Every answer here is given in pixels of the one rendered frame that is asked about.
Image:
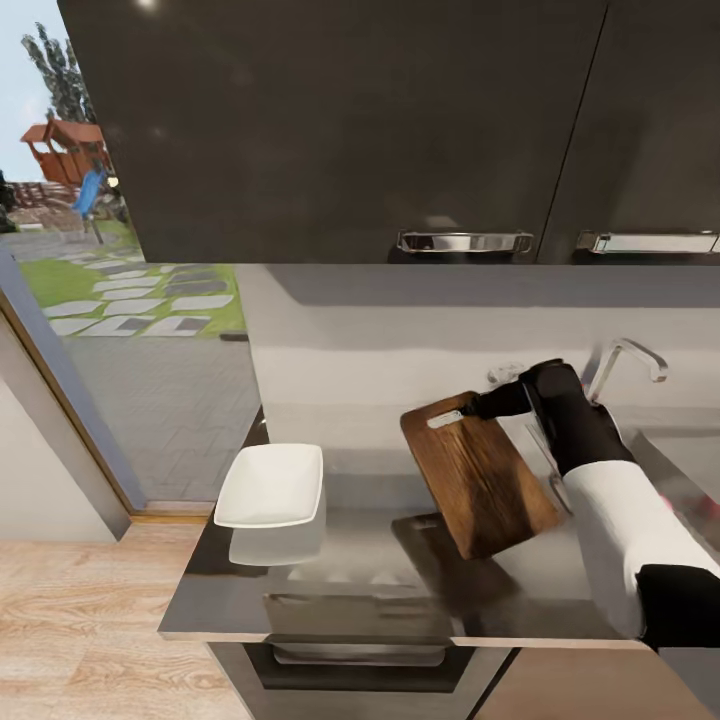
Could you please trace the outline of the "cutting board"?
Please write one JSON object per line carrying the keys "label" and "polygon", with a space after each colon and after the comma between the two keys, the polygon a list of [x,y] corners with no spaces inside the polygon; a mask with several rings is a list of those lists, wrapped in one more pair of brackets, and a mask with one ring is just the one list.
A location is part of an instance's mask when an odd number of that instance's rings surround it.
{"label": "cutting board", "polygon": [[459,557],[467,564],[514,548],[562,522],[497,419],[463,416],[437,428],[426,421],[458,412],[467,391],[401,415],[401,428]]}

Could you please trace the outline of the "bowl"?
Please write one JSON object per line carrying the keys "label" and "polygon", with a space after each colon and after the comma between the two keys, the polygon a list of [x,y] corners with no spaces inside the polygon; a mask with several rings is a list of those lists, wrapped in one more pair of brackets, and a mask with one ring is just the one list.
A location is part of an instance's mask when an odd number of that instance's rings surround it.
{"label": "bowl", "polygon": [[215,525],[276,529],[310,523],[318,509],[322,480],[320,445],[241,448],[217,499]]}

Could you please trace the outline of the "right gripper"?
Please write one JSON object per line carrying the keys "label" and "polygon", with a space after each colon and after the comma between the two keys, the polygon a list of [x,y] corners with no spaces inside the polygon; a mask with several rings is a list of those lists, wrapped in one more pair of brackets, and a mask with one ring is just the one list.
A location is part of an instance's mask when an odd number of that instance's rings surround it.
{"label": "right gripper", "polygon": [[469,401],[459,413],[462,416],[474,417],[477,414],[482,420],[494,419],[498,416],[512,417],[521,415],[522,412],[517,411],[507,397],[507,392],[511,383],[502,386],[491,391],[490,393],[482,393],[481,395],[475,395],[473,401]]}

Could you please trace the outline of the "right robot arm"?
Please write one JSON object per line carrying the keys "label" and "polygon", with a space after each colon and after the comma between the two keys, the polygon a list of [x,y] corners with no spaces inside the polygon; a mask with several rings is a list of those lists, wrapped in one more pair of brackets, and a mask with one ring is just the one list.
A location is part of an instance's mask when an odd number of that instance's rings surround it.
{"label": "right robot arm", "polygon": [[489,367],[487,381],[491,392],[459,413],[485,420],[533,411],[563,476],[599,611],[720,720],[720,565],[640,470],[609,410],[589,405],[569,363],[513,361]]}

